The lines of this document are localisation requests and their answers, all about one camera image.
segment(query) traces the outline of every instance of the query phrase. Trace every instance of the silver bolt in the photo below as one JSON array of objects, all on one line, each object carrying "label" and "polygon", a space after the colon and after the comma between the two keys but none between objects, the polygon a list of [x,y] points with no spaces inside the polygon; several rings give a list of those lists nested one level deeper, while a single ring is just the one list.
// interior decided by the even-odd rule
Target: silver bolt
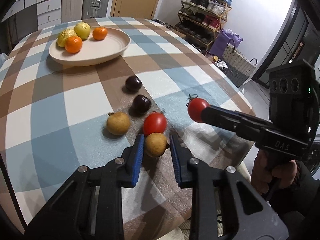
[{"label": "silver bolt", "polygon": [[122,158],[122,157],[116,158],[116,159],[115,159],[115,163],[116,163],[116,164],[122,164],[122,163],[124,163],[124,158]]},{"label": "silver bolt", "polygon": [[80,166],[80,167],[78,168],[78,171],[81,172],[81,173],[84,173],[84,172],[86,172],[87,170],[88,170],[88,167],[87,167],[87,166],[84,166],[84,165],[82,165],[82,166]]},{"label": "silver bolt", "polygon": [[235,173],[235,172],[236,172],[236,168],[233,167],[233,166],[228,166],[228,167],[227,167],[227,172],[229,172],[229,173]]},{"label": "silver bolt", "polygon": [[197,158],[191,158],[191,159],[189,160],[189,162],[190,162],[191,164],[198,164],[198,163],[199,163],[199,160],[198,160]]}]

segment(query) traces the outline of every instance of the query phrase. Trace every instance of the checkered tablecloth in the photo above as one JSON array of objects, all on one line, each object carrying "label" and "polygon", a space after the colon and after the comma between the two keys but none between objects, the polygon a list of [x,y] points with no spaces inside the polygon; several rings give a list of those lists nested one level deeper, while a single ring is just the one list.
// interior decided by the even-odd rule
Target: checkered tablecloth
[{"label": "checkered tablecloth", "polygon": [[[88,67],[54,62],[50,44],[78,22],[28,35],[0,69],[0,151],[27,224],[78,166],[104,166],[133,144],[145,116],[131,117],[130,130],[117,139],[104,126],[109,112],[128,112],[136,95],[122,89],[134,74],[143,83],[139,93],[152,101],[150,112],[168,119],[166,135],[178,133],[211,166],[240,163],[251,142],[195,123],[187,113],[188,94],[197,94],[212,105],[254,114],[209,60],[156,22],[110,17],[85,22],[127,33],[132,41],[122,56]],[[0,194],[6,190],[0,185]],[[122,191],[122,205],[126,239],[156,239],[191,215],[191,190],[177,187],[170,149],[159,159],[144,158],[137,186]]]}]

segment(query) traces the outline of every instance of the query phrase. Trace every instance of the purple bag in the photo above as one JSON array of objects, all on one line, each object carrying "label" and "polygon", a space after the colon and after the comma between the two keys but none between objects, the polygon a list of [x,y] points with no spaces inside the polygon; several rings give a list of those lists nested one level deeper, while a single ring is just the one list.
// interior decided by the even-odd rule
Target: purple bag
[{"label": "purple bag", "polygon": [[230,29],[222,29],[215,42],[213,43],[211,49],[209,50],[210,54],[217,56],[222,59],[222,55],[230,39],[233,39],[235,42],[235,47],[238,48],[242,38],[238,34],[233,33]]}]

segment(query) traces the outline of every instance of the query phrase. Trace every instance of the camera lens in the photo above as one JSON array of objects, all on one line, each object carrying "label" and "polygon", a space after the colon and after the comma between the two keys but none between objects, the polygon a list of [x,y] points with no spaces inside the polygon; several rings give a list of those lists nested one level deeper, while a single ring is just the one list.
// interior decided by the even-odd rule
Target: camera lens
[{"label": "camera lens", "polygon": [[275,80],[273,80],[272,83],[271,83],[271,89],[272,89],[272,91],[276,91],[277,90],[277,82]]},{"label": "camera lens", "polygon": [[285,93],[285,92],[287,92],[287,89],[288,89],[287,81],[282,78],[282,79],[280,80],[280,91],[281,91],[282,93]]},{"label": "camera lens", "polygon": [[297,92],[299,88],[299,82],[296,78],[292,79],[291,81],[291,89],[293,92]]}]

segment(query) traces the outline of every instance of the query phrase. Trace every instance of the beige plate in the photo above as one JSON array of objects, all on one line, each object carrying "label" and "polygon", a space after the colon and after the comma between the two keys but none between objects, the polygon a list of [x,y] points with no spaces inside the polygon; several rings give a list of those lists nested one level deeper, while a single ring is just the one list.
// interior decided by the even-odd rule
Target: beige plate
[{"label": "beige plate", "polygon": [[54,61],[63,65],[89,66],[96,65],[121,55],[130,44],[130,37],[117,29],[107,28],[108,35],[102,41],[92,37],[92,31],[86,41],[83,41],[81,50],[71,54],[57,45],[57,39],[49,47],[49,54]]}]

